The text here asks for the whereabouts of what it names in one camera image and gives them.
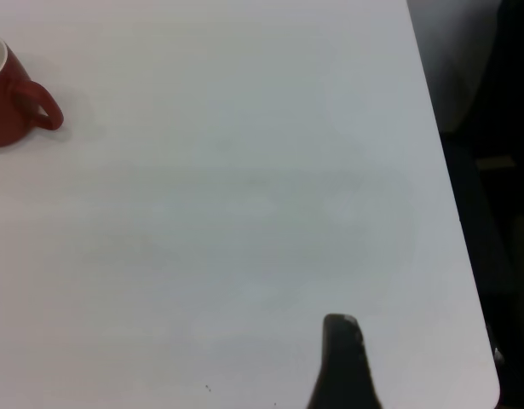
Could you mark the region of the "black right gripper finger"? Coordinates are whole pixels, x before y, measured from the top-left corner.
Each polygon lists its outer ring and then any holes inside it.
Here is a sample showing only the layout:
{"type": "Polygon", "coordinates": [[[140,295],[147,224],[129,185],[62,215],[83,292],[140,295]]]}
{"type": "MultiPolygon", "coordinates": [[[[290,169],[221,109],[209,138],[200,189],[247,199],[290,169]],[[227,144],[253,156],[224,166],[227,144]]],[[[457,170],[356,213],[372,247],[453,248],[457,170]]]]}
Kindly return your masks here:
{"type": "Polygon", "coordinates": [[[365,342],[357,319],[328,314],[323,321],[320,372],[309,408],[378,409],[365,342]]]}

